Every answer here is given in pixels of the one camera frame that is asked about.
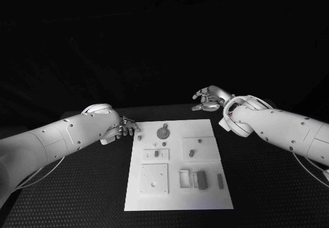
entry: small cylinder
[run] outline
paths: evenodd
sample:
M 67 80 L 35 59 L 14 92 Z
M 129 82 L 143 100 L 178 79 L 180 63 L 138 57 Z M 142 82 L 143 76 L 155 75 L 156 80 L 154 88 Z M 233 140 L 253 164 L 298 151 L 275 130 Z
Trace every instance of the small cylinder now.
M 206 175 L 206 171 L 200 171 L 197 173 L 197 177 L 198 177 L 198 185 L 200 185 L 200 189 L 206 190 L 208 189 L 208 183 L 207 183 L 207 175 Z

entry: dark table surface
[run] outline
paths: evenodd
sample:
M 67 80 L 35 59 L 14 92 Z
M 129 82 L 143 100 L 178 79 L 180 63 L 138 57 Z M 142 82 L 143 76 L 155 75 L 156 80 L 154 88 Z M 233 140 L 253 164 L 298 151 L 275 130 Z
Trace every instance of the dark table surface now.
M 329 189 L 292 153 L 256 133 L 244 138 L 227 132 L 219 125 L 221 111 L 194 112 L 194 105 L 116 111 L 138 122 L 211 119 L 233 210 L 125 211 L 133 148 L 133 137 L 126 136 L 109 145 L 94 143 L 64 159 L 53 174 L 24 189 L 4 227 L 329 227 Z M 63 118 L 79 113 L 67 112 Z

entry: black background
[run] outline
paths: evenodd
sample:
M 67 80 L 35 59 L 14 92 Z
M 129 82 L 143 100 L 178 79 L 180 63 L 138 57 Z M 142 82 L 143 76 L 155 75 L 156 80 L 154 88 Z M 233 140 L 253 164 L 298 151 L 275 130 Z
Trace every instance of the black background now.
M 312 114 L 328 100 L 327 8 L 289 1 L 4 4 L 0 124 L 187 104 L 204 87 Z

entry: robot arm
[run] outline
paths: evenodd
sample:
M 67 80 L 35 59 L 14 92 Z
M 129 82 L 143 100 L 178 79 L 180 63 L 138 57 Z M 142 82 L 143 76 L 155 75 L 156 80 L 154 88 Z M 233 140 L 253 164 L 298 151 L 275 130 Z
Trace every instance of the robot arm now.
M 216 97 L 213 86 L 203 89 L 203 104 L 193 110 L 216 111 L 224 107 L 220 125 L 227 131 L 249 137 L 253 132 L 285 150 L 329 166 L 329 124 L 286 112 L 255 96 Z
M 102 140 L 109 144 L 123 131 L 141 132 L 112 105 L 96 104 L 80 115 L 0 140 L 0 207 L 27 176 Z

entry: textured tabletop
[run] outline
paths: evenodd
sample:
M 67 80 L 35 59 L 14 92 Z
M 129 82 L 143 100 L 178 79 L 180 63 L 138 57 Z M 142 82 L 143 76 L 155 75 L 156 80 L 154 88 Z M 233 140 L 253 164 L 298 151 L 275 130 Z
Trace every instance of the textured tabletop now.
M 211 119 L 234 210 L 125 211 L 133 148 L 133 137 L 126 136 L 109 145 L 94 143 L 64 159 L 53 174 L 24 189 L 4 227 L 329 227 L 329 189 L 292 153 L 256 133 L 244 138 L 227 132 L 219 125 L 221 111 L 194 112 L 193 106 L 116 111 L 138 122 Z M 63 118 L 79 113 L 67 112 Z

